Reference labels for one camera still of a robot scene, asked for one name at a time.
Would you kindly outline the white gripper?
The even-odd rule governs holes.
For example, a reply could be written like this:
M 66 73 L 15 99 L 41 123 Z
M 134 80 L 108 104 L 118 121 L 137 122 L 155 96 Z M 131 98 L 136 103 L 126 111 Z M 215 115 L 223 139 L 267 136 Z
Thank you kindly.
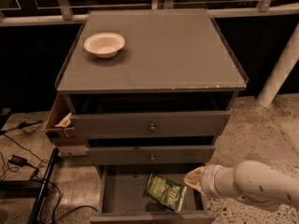
M 232 197 L 234 194 L 234 169 L 211 164 L 200 166 L 184 177 L 186 185 L 209 198 Z

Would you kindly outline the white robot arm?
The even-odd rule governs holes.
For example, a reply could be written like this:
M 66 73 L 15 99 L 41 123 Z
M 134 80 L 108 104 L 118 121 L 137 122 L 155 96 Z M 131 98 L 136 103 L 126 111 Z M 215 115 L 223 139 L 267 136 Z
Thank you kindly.
M 188 172 L 184 182 L 208 198 L 230 198 L 269 211 L 281 204 L 299 209 L 299 180 L 258 161 L 201 166 Z

